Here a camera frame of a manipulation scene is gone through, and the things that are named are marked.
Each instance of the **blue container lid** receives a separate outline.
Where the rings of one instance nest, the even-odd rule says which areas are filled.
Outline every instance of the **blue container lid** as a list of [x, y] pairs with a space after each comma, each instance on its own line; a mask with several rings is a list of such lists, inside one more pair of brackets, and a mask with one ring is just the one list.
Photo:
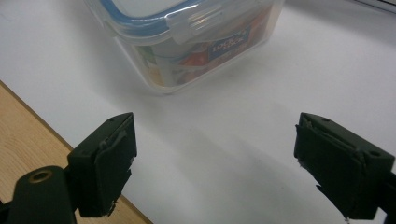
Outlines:
[[167, 32], [169, 27], [166, 17], [177, 14], [185, 8], [197, 6], [203, 1], [205, 0], [181, 2], [180, 0], [167, 0], [160, 1], [158, 6], [158, 1], [140, 0], [140, 4], [138, 4], [136, 0], [100, 0], [111, 20], [122, 26], [122, 31], [125, 34], [135, 37], [149, 37]]

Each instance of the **white surface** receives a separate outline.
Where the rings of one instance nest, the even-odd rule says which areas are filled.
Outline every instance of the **white surface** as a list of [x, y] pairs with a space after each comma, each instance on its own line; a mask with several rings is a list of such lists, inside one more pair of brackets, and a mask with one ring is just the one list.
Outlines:
[[266, 45], [159, 96], [82, 1], [0, 0], [0, 78], [67, 142], [134, 112], [123, 193], [155, 223], [345, 223], [293, 158], [293, 125], [318, 114], [396, 154], [395, 59], [395, 15], [294, 0]]

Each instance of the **container lid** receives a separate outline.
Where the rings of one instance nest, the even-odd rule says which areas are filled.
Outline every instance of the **container lid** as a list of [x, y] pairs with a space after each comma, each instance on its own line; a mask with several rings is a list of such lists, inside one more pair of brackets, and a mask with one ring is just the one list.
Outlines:
[[99, 0], [116, 32], [149, 44], [172, 36], [182, 44], [275, 0]]

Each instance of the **bolt hole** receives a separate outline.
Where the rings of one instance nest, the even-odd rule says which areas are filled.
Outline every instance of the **bolt hole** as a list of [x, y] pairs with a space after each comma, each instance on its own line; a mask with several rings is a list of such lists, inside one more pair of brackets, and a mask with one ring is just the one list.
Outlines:
[[379, 154], [379, 152], [376, 152], [376, 151], [370, 151], [370, 155], [379, 157], [381, 154]]
[[50, 179], [51, 176], [52, 176], [51, 170], [38, 171], [29, 177], [29, 182], [32, 184], [37, 184]]

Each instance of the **wooden table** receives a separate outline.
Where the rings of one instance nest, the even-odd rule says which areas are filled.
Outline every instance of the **wooden table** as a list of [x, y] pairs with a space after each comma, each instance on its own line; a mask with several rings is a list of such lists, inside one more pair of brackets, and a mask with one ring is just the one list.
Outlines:
[[[0, 200], [12, 200], [17, 180], [47, 165], [65, 167], [72, 148], [27, 104], [0, 81]], [[81, 218], [78, 223], [151, 223], [123, 196], [111, 217]]]

